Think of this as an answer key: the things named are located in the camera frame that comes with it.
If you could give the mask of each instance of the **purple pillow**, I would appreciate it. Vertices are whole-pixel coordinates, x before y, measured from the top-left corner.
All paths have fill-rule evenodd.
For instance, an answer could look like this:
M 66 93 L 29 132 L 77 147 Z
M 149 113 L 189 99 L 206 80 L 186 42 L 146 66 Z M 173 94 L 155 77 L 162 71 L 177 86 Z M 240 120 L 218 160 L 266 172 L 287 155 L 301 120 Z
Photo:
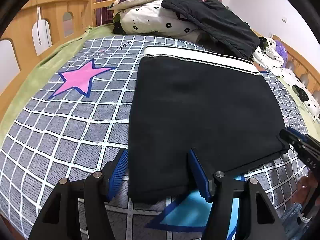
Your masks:
M 284 45 L 280 41 L 275 40 L 275 42 L 276 42 L 276 52 L 278 52 L 281 58 L 283 58 L 284 63 L 282 66 L 285 67 L 288 60 L 287 50 L 285 49 Z

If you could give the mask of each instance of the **hand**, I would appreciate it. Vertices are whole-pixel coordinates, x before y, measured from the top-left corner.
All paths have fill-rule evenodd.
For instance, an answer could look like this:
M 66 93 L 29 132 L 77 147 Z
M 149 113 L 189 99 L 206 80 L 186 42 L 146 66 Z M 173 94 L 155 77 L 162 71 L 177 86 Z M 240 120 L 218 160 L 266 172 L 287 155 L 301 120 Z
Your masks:
M 318 187 L 318 181 L 311 171 L 308 176 L 303 176 L 297 184 L 298 191 L 292 197 L 292 203 L 303 204 L 309 194 L 310 188 Z M 320 206 L 320 196 L 316 199 L 316 206 Z

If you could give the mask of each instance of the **screw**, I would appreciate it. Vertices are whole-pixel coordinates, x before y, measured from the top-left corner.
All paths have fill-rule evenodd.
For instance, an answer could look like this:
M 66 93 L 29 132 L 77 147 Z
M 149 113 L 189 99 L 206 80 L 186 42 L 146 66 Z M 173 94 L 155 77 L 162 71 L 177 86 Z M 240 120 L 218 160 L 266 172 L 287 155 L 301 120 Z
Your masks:
M 67 178 L 62 178 L 62 179 L 59 180 L 60 184 L 66 184 L 67 182 L 68 182 Z
M 249 181 L 254 185 L 258 183 L 258 180 L 256 178 L 250 178 Z
M 102 172 L 101 171 L 96 171 L 95 173 L 93 173 L 93 176 L 95 178 L 100 178 L 102 176 Z
M 218 178 L 223 178 L 224 177 L 224 172 L 222 172 L 222 171 L 216 171 L 216 176 L 218 177 Z

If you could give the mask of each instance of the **grid patterned bed sheet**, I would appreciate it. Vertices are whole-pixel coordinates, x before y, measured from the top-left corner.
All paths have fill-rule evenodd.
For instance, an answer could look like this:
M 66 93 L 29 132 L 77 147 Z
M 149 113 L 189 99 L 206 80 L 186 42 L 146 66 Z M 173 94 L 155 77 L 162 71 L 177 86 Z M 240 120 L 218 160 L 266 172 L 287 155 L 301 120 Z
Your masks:
M 62 84 L 55 73 L 34 95 L 12 125 L 0 151 L 0 208 L 27 238 L 54 185 L 62 177 L 86 178 L 127 148 L 129 112 L 137 69 L 149 45 L 204 50 L 193 43 L 151 36 L 114 36 L 87 41 L 58 72 L 75 70 L 94 58 L 96 67 L 116 67 L 93 79 L 90 98 L 69 90 L 48 97 Z M 307 133 L 300 112 L 286 89 L 271 73 L 262 73 L 275 94 L 286 125 Z M 296 182 L 307 168 L 292 150 L 281 158 L 248 171 L 263 185 L 279 215 L 289 205 Z M 201 233 L 145 228 L 168 206 L 171 197 L 155 205 L 133 204 L 127 197 L 129 175 L 111 203 L 106 204 L 116 239 L 191 240 Z M 80 227 L 88 239 L 84 204 L 79 200 Z

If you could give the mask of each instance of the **pink star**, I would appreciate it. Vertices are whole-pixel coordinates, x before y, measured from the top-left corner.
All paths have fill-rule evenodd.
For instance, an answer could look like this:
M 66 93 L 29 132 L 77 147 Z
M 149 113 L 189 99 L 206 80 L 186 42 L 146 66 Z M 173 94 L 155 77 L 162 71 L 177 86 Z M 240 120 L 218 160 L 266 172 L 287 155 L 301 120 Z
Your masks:
M 94 66 L 94 60 L 92 59 L 79 69 L 59 73 L 64 83 L 49 97 L 49 99 L 69 90 L 70 88 L 74 88 L 80 94 L 89 97 L 92 78 L 111 69 L 114 68 L 96 68 Z

